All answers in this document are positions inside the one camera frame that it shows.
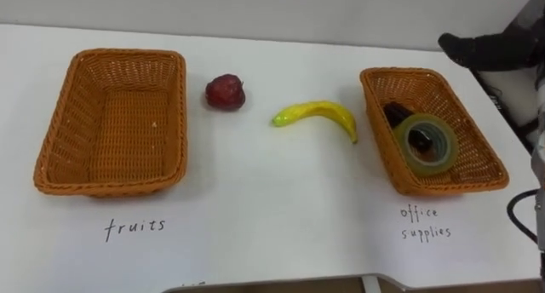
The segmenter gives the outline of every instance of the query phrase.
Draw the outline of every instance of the white table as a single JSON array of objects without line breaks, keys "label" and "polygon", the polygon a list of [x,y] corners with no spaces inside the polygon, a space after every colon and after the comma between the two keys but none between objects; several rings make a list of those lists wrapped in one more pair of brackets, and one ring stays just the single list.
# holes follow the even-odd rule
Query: white table
[{"label": "white table", "polygon": [[[97,200],[45,196],[32,185],[68,63],[97,47],[172,49],[186,58],[188,170],[168,192]],[[364,115],[359,72],[372,66],[442,73],[507,167],[508,188],[398,195]],[[244,80],[246,105],[205,109],[205,84],[227,72]],[[530,157],[472,75],[441,53],[4,25],[0,94],[1,292],[158,293],[356,275],[425,288],[538,277],[536,246],[505,210],[513,195],[537,187]],[[322,118],[269,125],[283,106],[323,99],[353,111],[358,145]],[[409,205],[438,216],[411,224],[401,215]],[[531,200],[516,212],[535,226]],[[106,242],[112,219],[164,226],[113,231]],[[402,237],[430,226],[451,235]]]}]

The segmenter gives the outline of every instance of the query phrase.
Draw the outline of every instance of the woven texture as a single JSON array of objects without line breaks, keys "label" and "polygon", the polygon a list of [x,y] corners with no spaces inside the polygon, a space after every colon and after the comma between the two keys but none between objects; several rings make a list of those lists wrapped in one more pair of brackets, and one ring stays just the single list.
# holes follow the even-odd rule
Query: woven texture
[{"label": "woven texture", "polygon": [[185,81],[176,52],[77,54],[36,162],[38,190],[121,197],[175,184],[186,171]]},{"label": "woven texture", "polygon": [[[480,133],[450,85],[437,72],[412,68],[371,68],[361,72],[367,115],[381,159],[396,190],[404,195],[453,195],[504,188],[502,162]],[[417,177],[407,166],[382,108],[391,101],[416,113],[443,119],[456,133],[460,152],[444,174]]]}]

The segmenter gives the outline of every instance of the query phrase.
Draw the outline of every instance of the black cable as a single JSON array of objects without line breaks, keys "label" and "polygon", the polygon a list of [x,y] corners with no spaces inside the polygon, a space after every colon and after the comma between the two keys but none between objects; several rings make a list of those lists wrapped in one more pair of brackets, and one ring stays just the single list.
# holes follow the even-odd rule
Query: black cable
[{"label": "black cable", "polygon": [[523,233],[526,235],[526,237],[530,238],[534,243],[537,244],[537,236],[535,233],[533,233],[528,227],[526,227],[517,216],[514,214],[514,206],[519,203],[524,198],[528,198],[530,196],[536,196],[537,190],[531,190],[522,192],[521,194],[515,196],[511,201],[509,201],[508,204],[508,216],[509,220]]}]

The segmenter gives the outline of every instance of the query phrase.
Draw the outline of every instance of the basket rim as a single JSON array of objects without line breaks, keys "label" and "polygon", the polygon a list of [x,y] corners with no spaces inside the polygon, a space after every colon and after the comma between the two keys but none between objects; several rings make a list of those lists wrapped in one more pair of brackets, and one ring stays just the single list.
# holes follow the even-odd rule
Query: basket rim
[{"label": "basket rim", "polygon": [[[43,140],[40,153],[38,154],[37,162],[34,169],[34,185],[40,192],[48,194],[59,193],[61,195],[67,195],[67,191],[77,190],[93,190],[93,189],[115,189],[116,192],[134,191],[135,189],[144,191],[155,190],[176,183],[185,174],[185,164],[187,160],[187,136],[186,136],[186,98],[181,98],[178,103],[178,139],[177,146],[180,153],[177,154],[176,166],[171,172],[166,175],[161,175],[155,178],[135,181],[122,181],[122,182],[84,182],[84,183],[55,183],[51,182],[47,175],[47,163],[51,154],[51,149],[57,135],[59,133],[60,122],[66,110],[66,101],[68,93],[72,89],[72,82],[76,75],[76,70],[81,64],[81,59],[89,55],[110,55],[112,53],[119,53],[122,55],[167,55],[175,59],[175,65],[178,67],[179,77],[176,82],[176,87],[181,91],[181,96],[185,96],[185,75],[186,75],[186,61],[182,55],[175,51],[170,50],[153,50],[153,49],[86,49],[80,51],[72,57],[71,63],[66,72],[65,80],[62,84],[59,98],[57,100],[54,113],[49,123],[47,134]],[[86,193],[74,193],[74,195],[93,195],[93,192]]]},{"label": "basket rim", "polygon": [[[409,180],[405,181],[405,183],[410,183],[410,187],[417,187],[421,191],[429,191],[429,192],[437,192],[441,194],[448,194],[448,191],[453,190],[460,190],[460,189],[468,189],[468,187],[471,187],[472,190],[469,192],[479,192],[484,190],[492,190],[492,189],[501,189],[506,187],[509,184],[509,173],[506,170],[505,166],[503,165],[503,162],[501,159],[497,156],[496,151],[492,149],[490,146],[490,143],[486,140],[485,136],[480,131],[479,127],[471,117],[471,115],[466,110],[465,106],[463,106],[462,102],[458,99],[458,96],[450,86],[450,84],[446,81],[446,79],[441,75],[439,72],[436,72],[433,69],[429,68],[421,68],[421,67],[372,67],[364,69],[359,74],[359,80],[364,85],[364,87],[368,88],[367,91],[372,98],[372,102],[377,104],[379,107],[381,105],[380,101],[376,97],[375,91],[371,88],[373,86],[370,84],[371,77],[378,73],[378,72],[389,72],[389,73],[426,73],[431,74],[433,77],[437,78],[446,88],[448,88],[451,92],[450,96],[452,97],[455,105],[463,110],[467,114],[468,122],[472,125],[472,127],[476,130],[477,137],[481,142],[483,142],[488,149],[490,155],[496,160],[497,164],[500,167],[500,171],[503,173],[501,177],[498,177],[497,179],[490,181],[490,182],[481,182],[481,183],[475,183],[475,182],[463,182],[463,183],[457,183],[455,185],[452,184],[438,184],[434,183],[432,185],[423,184],[420,183],[416,175],[410,170],[409,166],[407,165],[407,162],[405,161],[403,154],[401,152],[401,148],[399,147],[399,143],[397,141],[394,141],[395,149],[396,149],[396,155],[398,155],[399,158],[403,160],[403,166],[406,169],[406,173],[409,176]],[[387,124],[386,114],[384,114],[384,111],[380,111],[381,120],[384,124]],[[393,131],[392,128],[387,128],[387,132],[390,136],[393,137]]]}]

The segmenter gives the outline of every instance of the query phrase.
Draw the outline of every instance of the orange wicker basket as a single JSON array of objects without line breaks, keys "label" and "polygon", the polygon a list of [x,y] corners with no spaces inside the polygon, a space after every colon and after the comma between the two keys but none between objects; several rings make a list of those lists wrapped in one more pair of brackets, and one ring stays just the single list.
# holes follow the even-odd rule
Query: orange wicker basket
[{"label": "orange wicker basket", "polygon": [[186,65],[172,51],[92,49],[68,68],[34,169],[54,195],[121,197],[186,172]]},{"label": "orange wicker basket", "polygon": [[[361,72],[367,115],[382,162],[404,195],[453,195],[504,188],[508,173],[450,85],[437,72],[417,68],[371,68]],[[459,154],[444,174],[418,177],[407,166],[382,108],[397,101],[413,112],[433,114],[456,133]]]}]

